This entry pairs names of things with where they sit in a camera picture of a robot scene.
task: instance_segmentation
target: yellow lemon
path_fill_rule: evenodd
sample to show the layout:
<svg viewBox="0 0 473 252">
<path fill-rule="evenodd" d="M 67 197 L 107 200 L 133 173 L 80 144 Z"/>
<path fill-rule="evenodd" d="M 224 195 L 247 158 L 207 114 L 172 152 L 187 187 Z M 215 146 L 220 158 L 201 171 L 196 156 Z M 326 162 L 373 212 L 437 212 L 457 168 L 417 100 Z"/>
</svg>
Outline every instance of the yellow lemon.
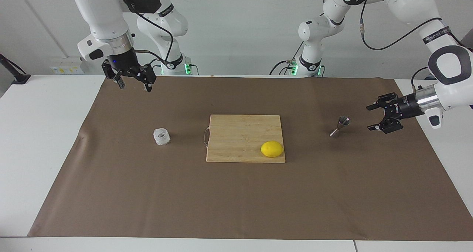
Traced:
<svg viewBox="0 0 473 252">
<path fill-rule="evenodd" d="M 281 155 L 283 151 L 284 148 L 278 141 L 267 141 L 261 146 L 261 152 L 270 158 Z"/>
</svg>

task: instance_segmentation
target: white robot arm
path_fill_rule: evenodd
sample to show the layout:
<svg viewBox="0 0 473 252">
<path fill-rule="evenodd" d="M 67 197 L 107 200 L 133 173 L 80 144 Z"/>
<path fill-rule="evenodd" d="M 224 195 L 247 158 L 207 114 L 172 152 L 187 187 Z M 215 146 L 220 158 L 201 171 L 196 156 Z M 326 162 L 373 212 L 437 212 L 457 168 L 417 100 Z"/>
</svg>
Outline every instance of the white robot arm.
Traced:
<svg viewBox="0 0 473 252">
<path fill-rule="evenodd" d="M 152 84 L 156 80 L 153 67 L 151 64 L 140 65 L 137 52 L 155 55 L 162 62 L 162 70 L 166 75 L 191 73 L 189 67 L 185 65 L 190 63 L 190 59 L 181 54 L 179 44 L 170 35 L 185 35 L 188 23 L 174 9 L 170 0 L 123 0 L 133 12 L 140 14 L 139 28 L 155 41 L 161 57 L 149 51 L 133 48 L 132 35 L 120 7 L 121 0 L 75 1 L 91 32 L 78 43 L 81 55 L 87 61 L 107 57 L 102 64 L 105 76 L 116 81 L 120 88 L 125 86 L 121 77 L 130 76 L 143 82 L 148 92 L 152 89 Z M 144 17 L 158 27 L 147 22 Z"/>
<path fill-rule="evenodd" d="M 299 36 L 306 44 L 297 58 L 297 73 L 316 74 L 323 53 L 321 40 L 343 30 L 343 19 L 351 6 L 377 1 L 385 1 L 400 21 L 418 30 L 432 53 L 428 68 L 439 82 L 401 98 L 395 93 L 378 97 L 367 109 L 382 108 L 385 117 L 368 129 L 391 133 L 403 128 L 401 119 L 422 114 L 426 114 L 431 126 L 438 129 L 445 110 L 473 104 L 473 53 L 461 46 L 441 21 L 435 0 L 327 0 L 323 15 L 299 26 Z M 360 30 L 364 39 L 362 21 Z"/>
</svg>

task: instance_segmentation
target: brown tabletop covering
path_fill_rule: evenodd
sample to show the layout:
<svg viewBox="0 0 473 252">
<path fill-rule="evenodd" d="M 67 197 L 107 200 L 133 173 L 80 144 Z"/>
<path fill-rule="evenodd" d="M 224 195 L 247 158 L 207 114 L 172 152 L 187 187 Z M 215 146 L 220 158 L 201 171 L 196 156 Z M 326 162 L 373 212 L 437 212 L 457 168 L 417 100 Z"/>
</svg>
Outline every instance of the brown tabletop covering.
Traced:
<svg viewBox="0 0 473 252">
<path fill-rule="evenodd" d="M 400 93 L 393 80 L 158 77 L 152 93 L 125 82 L 103 83 L 29 236 L 473 240 L 417 121 L 367 130 L 383 112 L 365 106 Z M 211 114 L 280 115 L 287 162 L 206 163 Z M 340 115 L 351 124 L 330 139 Z"/>
</svg>

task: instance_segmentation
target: wall outlet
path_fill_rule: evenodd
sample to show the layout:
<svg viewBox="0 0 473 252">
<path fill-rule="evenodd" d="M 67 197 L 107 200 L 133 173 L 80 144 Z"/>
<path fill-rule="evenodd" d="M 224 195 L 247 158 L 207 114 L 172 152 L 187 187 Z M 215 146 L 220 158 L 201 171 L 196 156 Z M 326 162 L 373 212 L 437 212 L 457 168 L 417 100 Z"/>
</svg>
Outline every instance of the wall outlet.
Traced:
<svg viewBox="0 0 473 252">
<path fill-rule="evenodd" d="M 49 68 L 55 75 L 84 75 L 86 72 L 86 64 L 76 57 L 53 59 Z"/>
</svg>

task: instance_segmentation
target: wooden cutting board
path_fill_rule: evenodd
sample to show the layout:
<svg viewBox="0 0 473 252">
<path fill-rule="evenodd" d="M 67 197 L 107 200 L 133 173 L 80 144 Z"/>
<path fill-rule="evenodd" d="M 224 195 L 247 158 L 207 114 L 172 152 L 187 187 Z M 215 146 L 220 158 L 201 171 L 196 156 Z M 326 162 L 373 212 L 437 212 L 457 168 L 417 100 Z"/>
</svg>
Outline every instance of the wooden cutting board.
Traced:
<svg viewBox="0 0 473 252">
<path fill-rule="evenodd" d="M 208 163 L 285 163 L 283 153 L 268 158 L 261 153 L 266 141 L 282 140 L 279 115 L 215 115 L 210 117 Z"/>
</svg>

